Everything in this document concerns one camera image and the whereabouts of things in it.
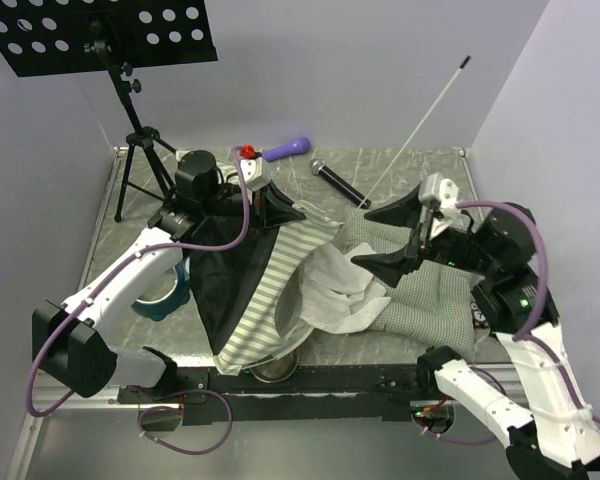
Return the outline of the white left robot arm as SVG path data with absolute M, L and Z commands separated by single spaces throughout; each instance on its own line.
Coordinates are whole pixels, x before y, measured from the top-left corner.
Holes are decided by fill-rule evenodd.
M 176 362 L 160 350 L 110 340 L 124 311 L 164 273 L 189 266 L 189 288 L 224 375 L 281 358 L 309 334 L 294 316 L 298 268 L 329 240 L 331 223 L 284 194 L 259 160 L 219 164 L 186 153 L 160 209 L 99 277 L 32 316 L 34 371 L 84 397 L 111 384 L 140 386 L 156 402 L 177 390 Z

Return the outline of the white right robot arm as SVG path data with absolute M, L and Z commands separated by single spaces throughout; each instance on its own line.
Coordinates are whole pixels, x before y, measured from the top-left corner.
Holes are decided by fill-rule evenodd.
M 480 224 L 457 228 L 456 220 L 473 208 L 459 199 L 453 181 L 431 177 L 365 214 L 368 221 L 407 228 L 408 242 L 392 253 L 357 256 L 354 263 L 392 287 L 425 262 L 478 275 L 473 298 L 508 353 L 526 404 L 483 380 L 448 346 L 418 358 L 419 392 L 460 403 L 502 444 L 518 478 L 585 479 L 600 472 L 600 419 L 584 400 L 564 349 L 535 219 L 520 205 L 487 201 Z

